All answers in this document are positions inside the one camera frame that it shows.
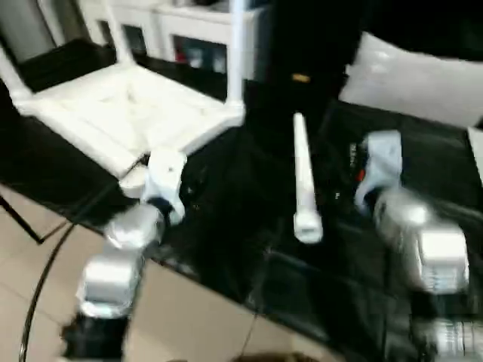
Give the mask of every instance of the black glossy tabletop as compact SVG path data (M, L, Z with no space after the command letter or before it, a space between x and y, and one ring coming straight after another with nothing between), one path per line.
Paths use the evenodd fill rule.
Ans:
M39 91L112 62L110 50L75 41L20 70ZM217 99L226 96L222 75L160 60L142 58L139 63ZM307 121L325 238L307 246L292 232L291 114L279 92L247 83L244 126L189 157L183 182L194 185L198 194L155 259L333 346L347 360L411 360L408 291L397 258L384 247L372 222L352 206L349 145L372 130L401 131L403 183L464 229L477 277L472 289L479 296L482 195L466 132L338 101L328 105L322 119L314 112ZM1 102L2 184L73 219L82 205L117 183L39 121L20 117L4 88ZM80 223L100 232L114 213L132 203L113 187Z

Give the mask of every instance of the white pillow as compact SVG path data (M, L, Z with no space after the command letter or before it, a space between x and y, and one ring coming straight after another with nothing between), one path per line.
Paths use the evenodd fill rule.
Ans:
M403 51L365 33L340 99L468 127L483 116L483 63Z

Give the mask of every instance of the white plastic tube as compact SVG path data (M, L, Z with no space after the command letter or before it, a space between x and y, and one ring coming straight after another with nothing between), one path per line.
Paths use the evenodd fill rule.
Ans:
M122 31L121 24L115 18L114 8L111 3L112 0L103 0L104 8L106 9L107 24L111 31L112 41L114 42L115 56L118 63L134 63L133 54L129 48L128 41Z
M322 240L324 229L315 203L314 180L305 119L300 113L296 113L294 116L294 148L297 191L294 234L304 244L315 244Z
M232 38L228 47L228 97L229 103L243 102L243 53L245 49L245 0L230 0Z

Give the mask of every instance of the chair leg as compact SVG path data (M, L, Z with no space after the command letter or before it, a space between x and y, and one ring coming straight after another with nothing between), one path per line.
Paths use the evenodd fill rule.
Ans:
M33 231L32 227L15 209L0 195L0 206L7 211L10 216L22 227L25 232L37 243L42 244L44 240Z

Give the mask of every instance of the beige floor tile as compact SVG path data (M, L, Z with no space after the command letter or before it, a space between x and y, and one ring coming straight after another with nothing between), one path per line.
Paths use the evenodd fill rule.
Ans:
M22 297L0 288L0 356L18 360L20 338L29 305ZM27 362L54 362L62 347L60 328L42 313L35 313Z
M34 240L12 220L10 215L0 209L0 265L9 257L15 256L29 245L35 244Z
M253 318L240 306L150 262L133 328L170 359L229 362L241 353Z
M44 236L65 219L25 196L0 185L3 198L32 226L35 232Z
M50 252L64 230L40 247L29 245L0 265L0 284L30 299ZM102 238L99 235L81 226L76 227L51 269L38 309L59 323L69 321L75 309L75 292L85 263L101 249Z
M30 298L48 255L62 234L29 245L0 265L0 284ZM54 263L38 310L64 324L75 308L75 291L87 259L102 238L81 227ZM126 345L128 360L228 362L242 351L253 315L188 279L149 262Z
M265 318L255 320L244 354L266 352L300 352L321 362L341 362L343 359L323 345L301 336L288 328L279 326Z

